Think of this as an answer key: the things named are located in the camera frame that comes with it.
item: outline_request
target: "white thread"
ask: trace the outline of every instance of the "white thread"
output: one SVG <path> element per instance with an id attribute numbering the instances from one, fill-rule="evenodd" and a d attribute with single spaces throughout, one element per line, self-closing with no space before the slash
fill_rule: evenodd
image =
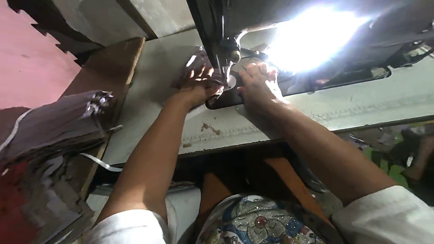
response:
<path id="1" fill-rule="evenodd" d="M 15 137 L 16 133 L 18 132 L 18 126 L 20 125 L 20 121 L 28 114 L 30 113 L 30 111 L 32 111 L 33 109 L 29 109 L 27 110 L 25 113 L 23 113 L 22 115 L 20 115 L 16 121 L 15 121 L 15 125 L 13 126 L 12 132 L 10 133 L 10 135 L 6 138 L 6 140 L 0 145 L 0 152 L 7 146 L 9 145 L 9 143 L 12 141 L 12 139 Z"/>
<path id="2" fill-rule="evenodd" d="M 99 158 L 96 158 L 96 157 L 94 157 L 94 156 L 92 156 L 92 155 L 90 155 L 90 154 L 87 154 L 87 153 L 80 153 L 80 155 L 83 155 L 83 156 L 85 156 L 85 157 L 90 158 L 90 159 L 93 160 L 95 163 L 101 165 L 102 167 L 104 167 L 105 169 L 107 169 L 107 170 L 109 170 L 109 171 L 112 171 L 112 172 L 121 172 L 121 171 L 122 171 L 122 168 L 112 167 L 112 166 L 110 166 L 110 165 L 104 163 L 103 161 L 101 161 Z"/>

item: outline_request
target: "white sleeve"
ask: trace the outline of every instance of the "white sleeve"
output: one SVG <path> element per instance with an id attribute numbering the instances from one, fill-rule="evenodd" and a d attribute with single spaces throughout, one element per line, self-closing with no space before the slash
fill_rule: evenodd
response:
<path id="1" fill-rule="evenodd" d="M 87 236 L 85 244 L 150 243 L 166 244 L 168 228 L 156 213 L 134 209 L 114 214 L 99 222 Z"/>
<path id="2" fill-rule="evenodd" d="M 434 243 L 434 210 L 402 186 L 364 196 L 332 219 L 350 244 Z"/>

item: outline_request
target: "sewing machine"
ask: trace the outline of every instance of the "sewing machine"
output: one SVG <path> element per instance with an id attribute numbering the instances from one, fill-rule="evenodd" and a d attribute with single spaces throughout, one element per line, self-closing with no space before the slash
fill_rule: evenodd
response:
<path id="1" fill-rule="evenodd" d="M 231 65 L 244 57 L 269 62 L 279 69 L 278 84 L 284 96 L 386 78 L 392 75 L 390 66 L 411 66 L 434 51 L 431 48 L 434 47 L 434 1 L 187 0 L 187 3 L 214 68 L 230 72 Z M 338 14 L 325 14 L 329 10 Z M 309 19 L 306 13 L 313 15 Z M 350 14 L 359 23 L 346 36 L 348 40 L 327 58 L 314 60 L 320 56 L 320 51 L 328 49 L 328 46 L 322 46 L 324 42 L 343 33 L 345 18 Z M 323 22 L 339 15 L 344 19 L 335 24 L 342 25 L 341 30 L 325 32 L 326 27 L 334 24 L 324 26 Z M 297 29 L 309 20 L 315 21 Z M 277 40 L 280 43 L 275 45 L 274 51 L 268 53 L 269 50 L 252 51 L 241 47 L 240 40 L 246 33 L 269 28 L 289 32 L 282 35 L 280 31 L 277 38 L 281 40 Z M 297 40 L 301 32 L 308 32 L 309 38 Z M 304 49 L 306 55 L 291 55 L 298 49 Z M 284 67 L 289 63 L 311 64 L 310 61 L 317 65 L 300 66 L 297 70 Z M 207 107 L 218 109 L 241 104 L 242 99 L 236 91 L 241 85 L 237 77 L 235 89 L 225 91 L 216 103 L 207 104 Z"/>

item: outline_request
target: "cloth pile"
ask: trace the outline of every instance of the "cloth pile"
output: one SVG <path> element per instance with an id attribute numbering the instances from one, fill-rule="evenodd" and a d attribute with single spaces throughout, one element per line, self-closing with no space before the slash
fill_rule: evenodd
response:
<path id="1" fill-rule="evenodd" d="M 63 243 L 91 227 L 93 211 L 73 187 L 66 159 L 108 139 L 114 103 L 108 92 L 89 91 L 36 109 L 0 110 L 4 243 Z"/>

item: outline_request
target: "wooden plank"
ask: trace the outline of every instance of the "wooden plank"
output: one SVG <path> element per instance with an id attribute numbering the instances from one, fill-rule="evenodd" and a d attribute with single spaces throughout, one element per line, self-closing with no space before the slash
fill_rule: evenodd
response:
<path id="1" fill-rule="evenodd" d="M 97 51 L 90 56 L 62 96 L 91 90 L 112 92 L 116 98 L 111 121 L 114 126 L 122 109 L 144 44 L 144 38 L 134 38 Z M 105 143 L 99 148 L 91 149 L 88 153 L 97 158 L 102 158 L 106 146 Z M 74 165 L 74 170 L 68 172 L 75 181 L 74 188 L 82 198 L 85 198 L 98 164 L 80 155 L 72 157 L 69 163 Z"/>

